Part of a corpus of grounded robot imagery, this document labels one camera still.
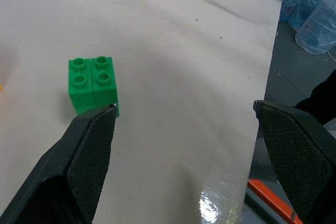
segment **green duplo brick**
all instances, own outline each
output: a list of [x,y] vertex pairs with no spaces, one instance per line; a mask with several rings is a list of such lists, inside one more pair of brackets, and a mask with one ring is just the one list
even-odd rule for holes
[[100,56],[91,59],[93,93],[96,105],[116,103],[118,105],[117,85],[115,83],[111,57]]
[[69,96],[79,115],[96,107],[91,60],[69,60]]

